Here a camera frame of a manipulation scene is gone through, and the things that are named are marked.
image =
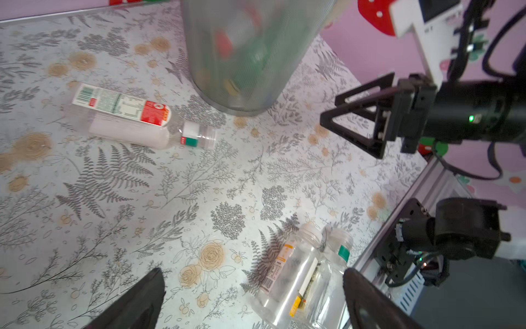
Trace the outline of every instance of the barcode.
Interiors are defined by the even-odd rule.
[[[272,281],[271,279],[269,279],[269,278],[266,277],[266,278],[263,280],[263,283],[261,284],[261,287],[262,287],[263,289],[265,289],[266,291],[269,291],[269,290],[270,290],[270,287],[272,286],[272,283],[274,283],[274,281]]]
[[[79,102],[89,103],[89,101],[92,99],[93,91],[95,91],[95,90],[93,88],[90,88],[90,87],[82,88],[80,93],[78,93],[78,95],[77,95],[77,100]]]

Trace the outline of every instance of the table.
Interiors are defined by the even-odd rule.
[[[352,264],[425,165],[400,141],[378,161],[318,125],[358,85],[320,37],[277,103],[244,118],[192,88],[178,2],[0,28],[2,328],[81,328],[159,266],[157,328],[263,329],[250,296],[287,236],[342,227]],[[80,82],[172,104],[220,141],[160,151],[79,134],[63,111]]]

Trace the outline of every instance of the red bottle cap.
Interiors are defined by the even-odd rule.
[[[225,31],[218,31],[216,33],[216,45],[221,58],[227,59],[230,57],[232,54],[232,41]]]

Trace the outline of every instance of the pink wall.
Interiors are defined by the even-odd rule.
[[[490,26],[486,30],[486,39],[493,39],[498,30],[520,8],[524,0],[498,0],[488,12]],[[526,19],[518,23],[495,49],[491,64],[498,70],[511,71],[511,64],[526,42]],[[343,60],[355,77],[361,82],[375,79],[379,75],[394,71],[397,76],[405,77],[409,73],[422,72],[423,67],[418,55],[413,35],[401,39],[387,36],[377,31],[358,12],[356,1],[345,10],[340,18],[322,33],[325,41]],[[480,59],[468,64],[462,79],[488,78],[481,69]],[[494,176],[495,170],[487,160],[488,144],[484,142],[464,142],[451,145],[445,158],[457,167],[479,175]],[[507,183],[509,176],[526,175],[526,158],[517,145],[498,143],[497,159],[507,172],[498,184]],[[507,205],[519,205],[526,209],[526,177],[522,181],[523,189],[515,193],[509,186],[496,185],[493,182],[471,180],[469,185],[479,198],[498,200]]]
[[[0,0],[0,21],[107,5],[108,0]]]

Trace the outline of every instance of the gray floor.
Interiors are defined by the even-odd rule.
[[[425,287],[411,316],[426,329],[526,328],[526,272],[501,258],[452,261],[450,277]]]

